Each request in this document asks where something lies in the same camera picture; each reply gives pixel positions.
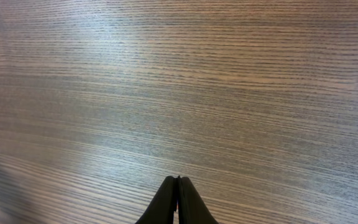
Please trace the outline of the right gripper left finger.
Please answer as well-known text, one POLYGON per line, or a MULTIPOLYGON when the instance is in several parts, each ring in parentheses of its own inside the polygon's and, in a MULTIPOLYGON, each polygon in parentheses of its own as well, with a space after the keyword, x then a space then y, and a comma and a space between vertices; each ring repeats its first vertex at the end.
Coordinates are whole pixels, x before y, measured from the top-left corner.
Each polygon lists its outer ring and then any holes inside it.
POLYGON ((177 178, 168 176, 135 224, 173 224, 177 197, 177 178))

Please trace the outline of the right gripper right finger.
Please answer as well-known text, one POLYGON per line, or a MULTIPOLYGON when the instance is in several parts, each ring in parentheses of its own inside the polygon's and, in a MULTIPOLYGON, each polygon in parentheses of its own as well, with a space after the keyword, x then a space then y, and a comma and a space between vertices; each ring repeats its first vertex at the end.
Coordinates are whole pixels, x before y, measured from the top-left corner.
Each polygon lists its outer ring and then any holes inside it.
POLYGON ((218 224, 188 177, 178 178, 179 224, 218 224))

